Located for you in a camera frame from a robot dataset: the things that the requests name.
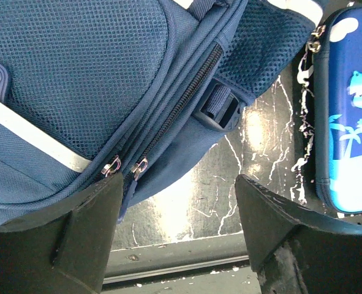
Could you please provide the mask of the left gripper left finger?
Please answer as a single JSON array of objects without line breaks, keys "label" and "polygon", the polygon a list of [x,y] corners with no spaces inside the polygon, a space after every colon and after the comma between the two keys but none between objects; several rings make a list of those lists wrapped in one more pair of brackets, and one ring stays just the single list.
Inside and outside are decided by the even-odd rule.
[{"label": "left gripper left finger", "polygon": [[0,226],[0,293],[100,293],[123,176]]}]

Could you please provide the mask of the navy blue student backpack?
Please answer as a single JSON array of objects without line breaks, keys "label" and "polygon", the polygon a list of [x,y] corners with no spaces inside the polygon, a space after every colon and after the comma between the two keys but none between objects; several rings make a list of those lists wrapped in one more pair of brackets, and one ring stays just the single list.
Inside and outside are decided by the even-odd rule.
[{"label": "navy blue student backpack", "polygon": [[187,173],[326,1],[0,1],[0,225],[113,173],[122,210]]}]

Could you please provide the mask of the blue dinosaur pencil case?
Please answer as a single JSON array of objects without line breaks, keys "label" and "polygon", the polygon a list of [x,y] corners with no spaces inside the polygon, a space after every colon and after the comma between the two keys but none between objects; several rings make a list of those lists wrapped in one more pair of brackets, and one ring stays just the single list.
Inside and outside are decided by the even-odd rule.
[{"label": "blue dinosaur pencil case", "polygon": [[317,195],[336,211],[362,213],[362,6],[332,13],[307,48]]}]

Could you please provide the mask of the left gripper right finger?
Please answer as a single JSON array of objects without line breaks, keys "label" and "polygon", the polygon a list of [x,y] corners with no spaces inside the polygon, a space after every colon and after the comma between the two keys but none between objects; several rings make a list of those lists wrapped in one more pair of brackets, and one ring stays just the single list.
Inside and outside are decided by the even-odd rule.
[{"label": "left gripper right finger", "polygon": [[320,214],[246,175],[235,181],[262,293],[362,293],[362,225]]}]

